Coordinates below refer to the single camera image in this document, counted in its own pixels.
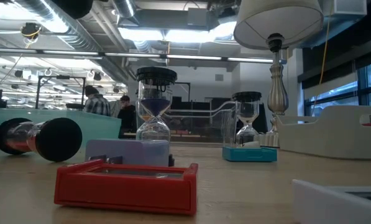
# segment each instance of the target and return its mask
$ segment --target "red tray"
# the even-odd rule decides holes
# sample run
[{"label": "red tray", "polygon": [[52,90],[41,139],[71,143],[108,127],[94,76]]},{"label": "red tray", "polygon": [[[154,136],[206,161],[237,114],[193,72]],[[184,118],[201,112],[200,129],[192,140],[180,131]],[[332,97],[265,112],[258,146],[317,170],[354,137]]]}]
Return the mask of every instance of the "red tray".
[{"label": "red tray", "polygon": [[54,203],[76,207],[194,215],[198,165],[189,168],[105,164],[57,170]]}]

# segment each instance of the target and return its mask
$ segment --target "hourglass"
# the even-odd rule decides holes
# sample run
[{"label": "hourglass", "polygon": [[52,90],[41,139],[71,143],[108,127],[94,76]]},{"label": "hourglass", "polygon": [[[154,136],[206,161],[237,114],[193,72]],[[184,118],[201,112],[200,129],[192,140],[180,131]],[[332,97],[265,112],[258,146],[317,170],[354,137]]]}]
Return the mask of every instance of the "hourglass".
[{"label": "hourglass", "polygon": [[172,85],[177,73],[167,68],[145,67],[137,71],[139,105],[150,115],[137,130],[137,140],[170,141],[170,129],[161,115],[172,104]]},{"label": "hourglass", "polygon": [[240,103],[237,116],[244,124],[236,134],[236,146],[259,148],[259,133],[253,128],[253,121],[259,116],[261,93],[254,91],[235,93],[232,99]]}]

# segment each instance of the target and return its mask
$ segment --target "table surface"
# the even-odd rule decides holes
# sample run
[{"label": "table surface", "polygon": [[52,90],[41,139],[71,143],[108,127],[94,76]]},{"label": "table surface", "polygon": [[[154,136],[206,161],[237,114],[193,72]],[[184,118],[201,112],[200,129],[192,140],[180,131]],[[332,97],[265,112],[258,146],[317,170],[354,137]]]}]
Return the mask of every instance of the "table surface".
[{"label": "table surface", "polygon": [[176,166],[199,164],[198,212],[194,217],[61,207],[53,203],[59,166],[35,154],[0,152],[0,224],[33,223],[294,223],[291,180],[321,185],[371,185],[371,162],[339,161],[280,152],[274,163],[228,162],[221,149],[172,147]]}]

